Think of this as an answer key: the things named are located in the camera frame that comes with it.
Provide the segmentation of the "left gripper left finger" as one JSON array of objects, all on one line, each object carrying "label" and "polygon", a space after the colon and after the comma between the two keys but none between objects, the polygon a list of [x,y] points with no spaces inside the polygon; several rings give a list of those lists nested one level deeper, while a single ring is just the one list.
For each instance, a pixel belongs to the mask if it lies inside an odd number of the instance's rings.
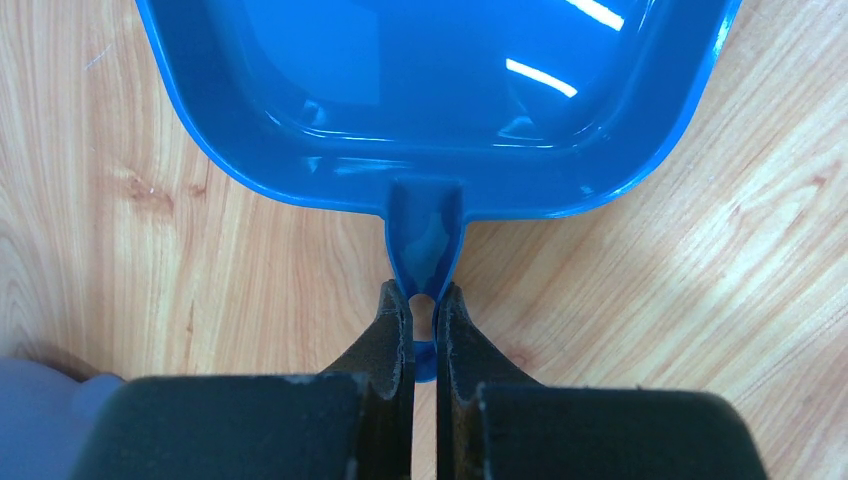
[{"label": "left gripper left finger", "polygon": [[408,479],[416,360],[413,316],[396,281],[381,285],[375,319],[324,371],[351,374],[361,384],[356,477]]}]

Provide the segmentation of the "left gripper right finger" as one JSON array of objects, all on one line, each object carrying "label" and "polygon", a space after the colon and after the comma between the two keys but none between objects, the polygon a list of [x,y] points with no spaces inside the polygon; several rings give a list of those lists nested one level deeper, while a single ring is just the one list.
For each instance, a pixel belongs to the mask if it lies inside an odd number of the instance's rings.
[{"label": "left gripper right finger", "polygon": [[481,386],[538,386],[473,323],[462,289],[451,283],[436,315],[437,477],[484,476]]}]

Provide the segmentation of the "blue plastic dustpan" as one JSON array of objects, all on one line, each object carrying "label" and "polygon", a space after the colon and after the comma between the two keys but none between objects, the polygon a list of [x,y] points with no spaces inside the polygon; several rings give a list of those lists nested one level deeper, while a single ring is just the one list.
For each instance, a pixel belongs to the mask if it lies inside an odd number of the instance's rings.
[{"label": "blue plastic dustpan", "polygon": [[676,146],[736,1],[141,1],[164,86],[244,186],[376,215],[407,297],[468,224],[581,214]]}]

